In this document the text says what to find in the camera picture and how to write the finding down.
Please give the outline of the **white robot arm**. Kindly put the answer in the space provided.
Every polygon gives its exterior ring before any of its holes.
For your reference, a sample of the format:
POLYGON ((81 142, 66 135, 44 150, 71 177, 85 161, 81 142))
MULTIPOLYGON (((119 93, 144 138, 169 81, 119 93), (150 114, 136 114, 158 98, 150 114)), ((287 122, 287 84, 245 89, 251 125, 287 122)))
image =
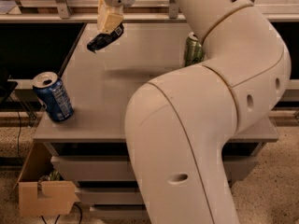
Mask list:
POLYGON ((250 0, 175 1, 207 58, 134 93, 130 161, 151 224, 239 224, 221 151, 282 97, 290 55, 250 0))

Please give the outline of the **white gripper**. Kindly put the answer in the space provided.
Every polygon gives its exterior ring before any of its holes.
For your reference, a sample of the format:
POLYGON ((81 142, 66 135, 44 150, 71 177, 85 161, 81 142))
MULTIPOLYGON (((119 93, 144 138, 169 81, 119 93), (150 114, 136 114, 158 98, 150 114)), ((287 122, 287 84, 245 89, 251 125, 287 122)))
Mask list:
POLYGON ((130 7, 135 0, 98 0, 97 30, 111 34, 123 21, 123 7, 130 7))

